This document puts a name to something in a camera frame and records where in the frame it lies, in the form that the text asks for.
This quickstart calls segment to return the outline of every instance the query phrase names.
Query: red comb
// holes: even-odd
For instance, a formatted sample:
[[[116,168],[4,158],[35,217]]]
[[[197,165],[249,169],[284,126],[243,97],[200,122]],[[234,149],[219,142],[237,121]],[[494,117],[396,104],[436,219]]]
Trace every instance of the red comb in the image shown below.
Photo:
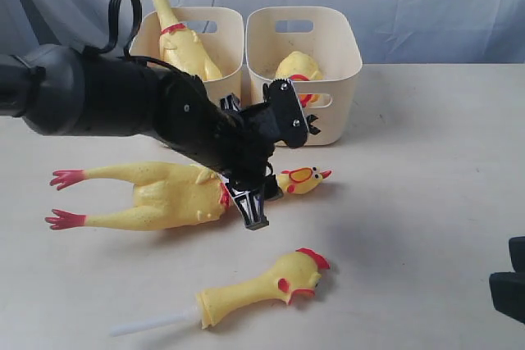
[[[315,253],[312,249],[301,248],[301,249],[297,249],[296,252],[301,252],[311,257],[317,264],[317,268],[319,268],[320,270],[330,269],[330,264],[328,263],[326,258],[321,256],[320,254]]]

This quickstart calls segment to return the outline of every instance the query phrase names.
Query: plastic bin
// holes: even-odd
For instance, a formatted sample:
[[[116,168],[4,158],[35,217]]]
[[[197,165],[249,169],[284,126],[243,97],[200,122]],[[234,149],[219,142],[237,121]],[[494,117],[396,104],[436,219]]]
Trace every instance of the plastic bin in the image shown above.
[[[223,78],[204,82],[209,99],[216,105],[219,105],[221,98],[230,93],[241,99],[241,73],[244,60],[242,15],[225,7],[174,7],[173,10],[180,22],[197,32],[209,56],[222,72]],[[206,26],[208,26],[207,33],[200,33]],[[210,26],[217,28],[211,32]],[[131,55],[158,59],[160,33],[157,13],[154,11],[147,14],[131,46]]]
[[[278,29],[285,25],[287,29]],[[310,25],[310,31],[293,26]],[[252,102],[263,100],[263,84],[270,83],[279,63],[294,50],[313,57],[323,80],[295,81],[297,93],[319,93],[326,101],[304,108],[319,119],[321,130],[306,145],[327,145],[345,131],[358,73],[363,61],[345,15],[327,7],[267,7],[253,12],[246,23],[246,61]]]

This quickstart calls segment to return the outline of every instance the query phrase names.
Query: rubber chicken head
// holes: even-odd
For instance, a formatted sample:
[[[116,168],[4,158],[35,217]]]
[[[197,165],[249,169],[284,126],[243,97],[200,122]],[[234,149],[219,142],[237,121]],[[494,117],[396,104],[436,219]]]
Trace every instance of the rubber chicken head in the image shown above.
[[[283,293],[281,298],[291,304],[295,295],[313,297],[321,279],[320,270],[329,270],[330,264],[312,249],[301,248],[285,254],[267,271],[277,288]]]
[[[286,193],[306,194],[330,175],[331,171],[320,171],[317,167],[303,167],[293,171],[282,171],[277,176],[277,183]]]

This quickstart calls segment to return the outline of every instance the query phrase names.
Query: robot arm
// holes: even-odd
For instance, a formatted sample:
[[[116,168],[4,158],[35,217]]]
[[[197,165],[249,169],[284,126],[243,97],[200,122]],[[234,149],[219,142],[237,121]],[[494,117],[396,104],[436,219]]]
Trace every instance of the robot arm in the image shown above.
[[[247,228],[267,225],[264,200],[281,195],[268,162],[275,143],[303,146],[308,133],[320,131],[311,126],[316,118],[305,118],[290,80],[265,84],[263,103],[241,109],[230,95],[218,107],[198,76],[132,57],[142,11],[131,1],[134,24],[123,57],[107,56],[116,46],[121,0],[110,1],[105,48],[49,44],[24,57],[0,55],[0,116],[20,117],[41,135],[150,136],[227,178]]]

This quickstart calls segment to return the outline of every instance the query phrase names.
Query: rubber chicken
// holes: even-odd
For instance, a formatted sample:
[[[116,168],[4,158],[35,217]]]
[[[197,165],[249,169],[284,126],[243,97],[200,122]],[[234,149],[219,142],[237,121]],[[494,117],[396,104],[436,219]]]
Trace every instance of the rubber chicken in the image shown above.
[[[301,51],[293,51],[277,67],[276,79],[289,78],[293,81],[322,80],[322,73],[317,62]],[[319,100],[320,94],[300,94],[301,105],[306,107]]]
[[[302,182],[297,183],[297,187],[291,187],[288,175],[278,175],[277,183],[284,193],[307,193],[321,183],[321,179],[315,176],[317,169],[306,168],[290,173],[298,174],[293,179]],[[312,180],[305,179],[307,173],[315,174]],[[52,213],[56,216],[45,219],[52,230],[82,226],[164,230],[218,220],[231,206],[230,193],[218,173],[197,165],[145,161],[91,170],[60,170],[53,172],[53,175],[55,178],[50,184],[56,185],[57,190],[97,178],[131,182],[134,184],[134,206],[125,211],[90,216],[54,209]]]
[[[287,193],[306,194],[330,175],[331,171],[321,172],[317,167],[304,167],[293,171],[282,171],[277,176],[277,183]]]
[[[217,325],[233,311],[252,303],[276,299],[290,305],[297,295],[313,297],[322,277],[319,271],[329,269],[330,264],[325,257],[309,248],[297,249],[281,256],[270,269],[254,279],[197,293],[197,305],[189,310],[119,325],[111,330],[111,336],[132,334],[182,321],[198,321],[204,330]]]
[[[169,0],[153,0],[161,26],[161,60],[202,81],[219,80],[222,73],[206,52],[194,30],[179,22]]]

